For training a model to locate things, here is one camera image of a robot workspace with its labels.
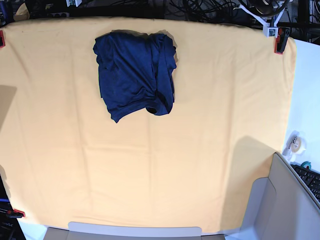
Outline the yellow table cloth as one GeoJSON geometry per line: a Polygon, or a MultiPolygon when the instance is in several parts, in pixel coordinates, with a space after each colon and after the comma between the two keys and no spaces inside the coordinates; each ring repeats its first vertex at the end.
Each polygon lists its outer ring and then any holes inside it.
{"type": "Polygon", "coordinates": [[[239,228],[282,150],[297,45],[255,29],[163,19],[35,19],[2,28],[0,173],[23,222],[239,228]],[[97,37],[163,33],[176,46],[172,111],[114,122],[97,37]]]}

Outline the red clamp top right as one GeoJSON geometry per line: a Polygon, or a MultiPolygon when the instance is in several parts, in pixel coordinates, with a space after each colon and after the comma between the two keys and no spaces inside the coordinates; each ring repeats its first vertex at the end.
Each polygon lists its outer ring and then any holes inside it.
{"type": "Polygon", "coordinates": [[[285,51],[288,38],[290,37],[291,29],[288,27],[280,27],[275,39],[274,53],[282,55],[285,51]]]}

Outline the red clamp top left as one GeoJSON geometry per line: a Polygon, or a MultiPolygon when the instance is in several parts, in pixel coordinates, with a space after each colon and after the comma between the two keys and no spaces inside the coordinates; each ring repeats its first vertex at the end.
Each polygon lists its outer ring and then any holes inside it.
{"type": "Polygon", "coordinates": [[[5,44],[4,33],[2,30],[0,30],[0,48],[3,48],[5,46],[6,46],[6,44],[5,44]]]}

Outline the grey cardboard box right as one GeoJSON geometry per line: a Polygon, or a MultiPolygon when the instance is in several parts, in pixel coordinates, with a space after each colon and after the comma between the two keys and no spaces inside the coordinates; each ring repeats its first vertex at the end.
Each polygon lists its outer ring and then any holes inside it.
{"type": "Polygon", "coordinates": [[[238,239],[319,238],[320,204],[282,155],[275,153],[268,177],[253,183],[238,239]]]}

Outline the green tape roll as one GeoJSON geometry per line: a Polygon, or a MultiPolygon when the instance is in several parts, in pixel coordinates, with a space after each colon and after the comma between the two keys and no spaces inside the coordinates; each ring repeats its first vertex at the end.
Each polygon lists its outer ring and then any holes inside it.
{"type": "Polygon", "coordinates": [[[310,170],[312,168],[311,163],[309,161],[305,161],[300,165],[302,168],[310,170]]]}

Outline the red clamp bottom left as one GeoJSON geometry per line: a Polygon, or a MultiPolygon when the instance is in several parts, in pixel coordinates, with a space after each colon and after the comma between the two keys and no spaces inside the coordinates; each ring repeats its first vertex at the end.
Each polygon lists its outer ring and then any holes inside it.
{"type": "Polygon", "coordinates": [[[17,210],[17,209],[13,209],[13,210],[8,210],[6,212],[6,216],[9,219],[19,219],[19,218],[24,218],[26,215],[23,211],[17,210]]]}

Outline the navy blue long-sleeve shirt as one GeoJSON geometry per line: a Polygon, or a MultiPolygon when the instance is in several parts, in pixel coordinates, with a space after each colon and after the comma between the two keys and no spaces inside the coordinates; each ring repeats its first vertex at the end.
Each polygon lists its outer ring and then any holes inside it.
{"type": "Polygon", "coordinates": [[[175,102],[176,47],[163,33],[133,35],[113,31],[96,38],[100,97],[116,123],[146,109],[167,115],[175,102]]]}

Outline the clear tape dispenser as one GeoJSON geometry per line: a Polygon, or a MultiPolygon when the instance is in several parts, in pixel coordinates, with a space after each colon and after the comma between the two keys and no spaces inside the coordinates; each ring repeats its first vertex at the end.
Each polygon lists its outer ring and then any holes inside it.
{"type": "Polygon", "coordinates": [[[307,142],[303,135],[294,130],[288,137],[282,155],[288,162],[294,162],[298,156],[302,156],[307,149],[307,142]]]}

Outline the black keyboard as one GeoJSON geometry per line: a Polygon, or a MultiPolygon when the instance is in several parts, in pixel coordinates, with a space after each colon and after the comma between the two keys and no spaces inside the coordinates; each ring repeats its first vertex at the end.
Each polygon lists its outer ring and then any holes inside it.
{"type": "Polygon", "coordinates": [[[309,168],[291,164],[294,171],[298,174],[298,176],[302,179],[302,181],[307,185],[309,190],[312,192],[314,197],[320,201],[320,174],[316,173],[309,168]]]}

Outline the grey cardboard box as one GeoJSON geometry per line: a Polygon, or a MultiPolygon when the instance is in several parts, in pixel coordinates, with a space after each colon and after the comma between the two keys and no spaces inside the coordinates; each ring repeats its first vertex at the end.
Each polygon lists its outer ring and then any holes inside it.
{"type": "Polygon", "coordinates": [[[275,153],[268,177],[253,183],[238,239],[319,238],[320,204],[282,155],[275,153]]]}
{"type": "Polygon", "coordinates": [[[125,227],[70,222],[68,229],[49,227],[45,240],[224,240],[224,234],[203,235],[199,227],[125,227]]]}

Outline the grey cardboard box bottom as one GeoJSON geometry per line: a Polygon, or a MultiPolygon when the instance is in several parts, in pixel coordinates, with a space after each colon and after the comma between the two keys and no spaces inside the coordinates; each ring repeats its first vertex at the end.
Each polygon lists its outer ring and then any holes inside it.
{"type": "Polygon", "coordinates": [[[70,222],[68,229],[49,227],[45,240],[224,240],[224,234],[203,235],[199,227],[125,227],[70,222]]]}

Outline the red clamp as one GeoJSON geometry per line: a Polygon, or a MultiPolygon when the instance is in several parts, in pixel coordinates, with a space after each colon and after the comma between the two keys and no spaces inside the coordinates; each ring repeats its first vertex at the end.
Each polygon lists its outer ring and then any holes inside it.
{"type": "Polygon", "coordinates": [[[280,27],[275,39],[274,53],[282,55],[285,51],[288,38],[290,37],[291,29],[288,27],[280,27]]]}
{"type": "Polygon", "coordinates": [[[5,46],[6,46],[6,44],[5,44],[4,33],[2,30],[0,30],[0,48],[3,48],[5,46]]]}
{"type": "Polygon", "coordinates": [[[6,212],[6,216],[9,219],[19,219],[19,218],[24,218],[26,215],[23,211],[17,210],[17,209],[13,209],[13,210],[8,210],[6,212]]]}

